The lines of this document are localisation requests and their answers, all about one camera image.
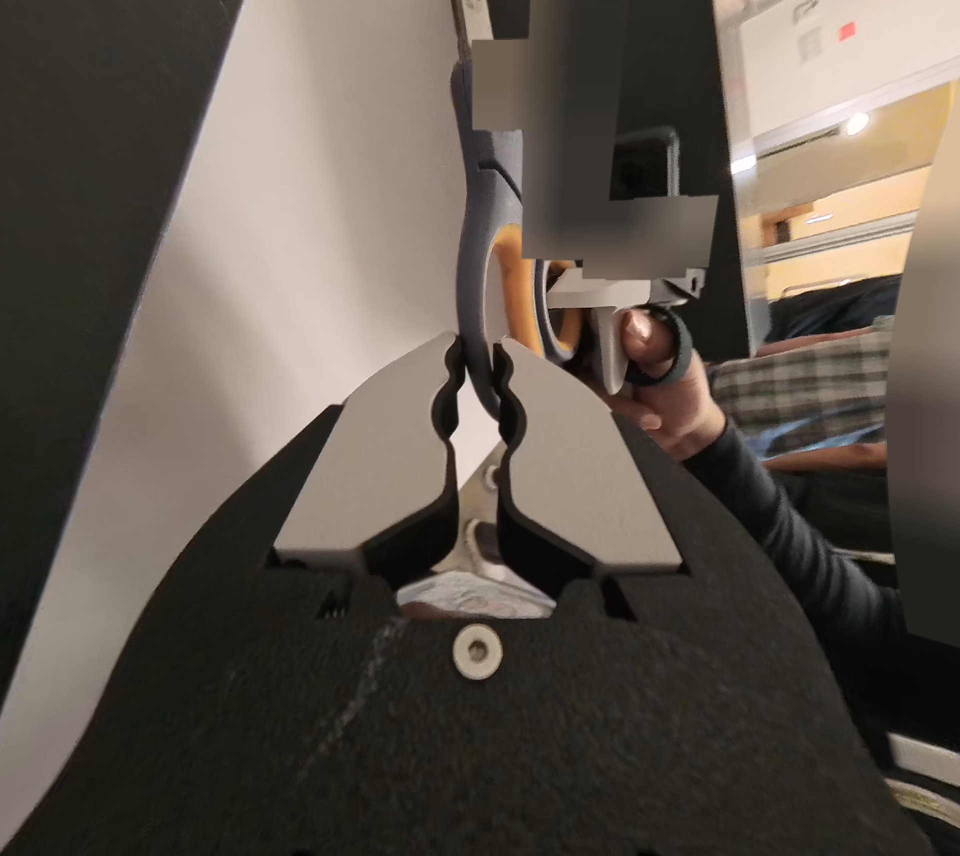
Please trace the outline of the person's leg in jeans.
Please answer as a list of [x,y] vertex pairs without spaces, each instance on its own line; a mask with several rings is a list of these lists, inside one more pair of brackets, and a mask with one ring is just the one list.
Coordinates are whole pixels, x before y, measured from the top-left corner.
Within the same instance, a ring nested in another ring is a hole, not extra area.
[[423,604],[459,617],[534,620],[550,617],[556,602],[526,584],[462,571],[430,574],[397,590],[398,607]]

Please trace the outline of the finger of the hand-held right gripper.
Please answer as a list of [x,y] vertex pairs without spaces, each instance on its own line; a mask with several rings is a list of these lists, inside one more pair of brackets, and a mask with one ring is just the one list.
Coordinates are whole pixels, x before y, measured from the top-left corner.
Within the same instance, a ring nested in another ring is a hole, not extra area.
[[547,291],[547,309],[630,309],[648,304],[651,291],[650,280],[588,279],[582,268],[569,268]]

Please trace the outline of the white sneaker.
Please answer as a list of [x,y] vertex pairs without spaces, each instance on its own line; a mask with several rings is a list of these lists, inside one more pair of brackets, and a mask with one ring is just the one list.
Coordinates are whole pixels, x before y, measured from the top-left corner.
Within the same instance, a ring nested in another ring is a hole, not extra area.
[[503,559],[495,523],[469,519],[463,526],[462,539],[469,566],[475,574],[499,582],[518,578]]

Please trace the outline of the person's right hand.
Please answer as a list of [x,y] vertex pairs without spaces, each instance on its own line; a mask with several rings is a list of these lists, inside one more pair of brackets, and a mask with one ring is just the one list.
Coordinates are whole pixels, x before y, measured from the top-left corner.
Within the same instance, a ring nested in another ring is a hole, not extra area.
[[[680,344],[675,331],[646,310],[624,314],[621,344],[626,357],[650,378],[679,369]],[[726,428],[726,415],[712,398],[706,371],[695,352],[676,382],[633,386],[627,395],[610,395],[603,387],[594,391],[613,413],[647,432],[678,461],[699,454]]]

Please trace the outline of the black printed panel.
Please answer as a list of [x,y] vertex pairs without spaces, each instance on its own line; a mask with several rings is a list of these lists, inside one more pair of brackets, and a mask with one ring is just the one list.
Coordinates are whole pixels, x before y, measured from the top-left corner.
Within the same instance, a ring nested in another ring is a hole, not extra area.
[[[488,0],[493,34],[518,38],[530,0]],[[618,134],[669,125],[679,136],[679,188],[714,194],[718,211],[701,298],[680,315],[705,361],[752,351],[750,311],[738,224],[728,108],[737,105],[737,35],[727,0],[630,0]]]

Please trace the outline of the grey and orange scissors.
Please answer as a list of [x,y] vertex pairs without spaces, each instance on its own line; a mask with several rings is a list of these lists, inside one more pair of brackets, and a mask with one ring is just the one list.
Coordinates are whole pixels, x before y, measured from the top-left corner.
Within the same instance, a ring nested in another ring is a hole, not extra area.
[[499,417],[491,342],[486,331],[487,276],[499,267],[510,337],[534,354],[563,365],[582,339],[585,312],[548,310],[548,284],[572,262],[522,257],[522,133],[473,127],[474,46],[493,39],[488,0],[451,0],[459,61],[450,92],[462,150],[465,207],[459,244],[455,299],[463,357],[486,413]]

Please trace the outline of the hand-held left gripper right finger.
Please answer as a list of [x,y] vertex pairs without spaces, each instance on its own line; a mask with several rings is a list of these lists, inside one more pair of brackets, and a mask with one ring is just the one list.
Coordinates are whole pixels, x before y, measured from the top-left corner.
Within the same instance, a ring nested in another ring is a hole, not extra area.
[[493,362],[507,565],[522,576],[678,572],[681,553],[607,405],[510,337]]

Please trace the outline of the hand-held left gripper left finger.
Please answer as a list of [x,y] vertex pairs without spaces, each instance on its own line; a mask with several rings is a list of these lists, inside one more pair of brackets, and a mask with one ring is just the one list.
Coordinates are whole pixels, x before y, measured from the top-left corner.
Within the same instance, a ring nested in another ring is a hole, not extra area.
[[356,576],[422,576],[457,540],[451,436],[465,367],[441,333],[344,401],[274,541],[283,563]]

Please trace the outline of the white paper sheet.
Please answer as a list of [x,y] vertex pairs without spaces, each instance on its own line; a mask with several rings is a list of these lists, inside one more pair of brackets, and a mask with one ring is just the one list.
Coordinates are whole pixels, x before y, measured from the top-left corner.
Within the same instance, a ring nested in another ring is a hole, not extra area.
[[244,0],[6,700],[3,766],[87,727],[210,514],[457,328],[451,0]]

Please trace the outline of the person's right forearm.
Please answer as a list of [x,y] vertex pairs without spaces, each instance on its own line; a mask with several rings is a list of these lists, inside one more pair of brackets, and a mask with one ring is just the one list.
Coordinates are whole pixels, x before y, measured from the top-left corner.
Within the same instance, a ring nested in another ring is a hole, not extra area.
[[683,465],[760,546],[819,633],[874,648],[906,637],[899,591],[877,585],[810,526],[733,424]]

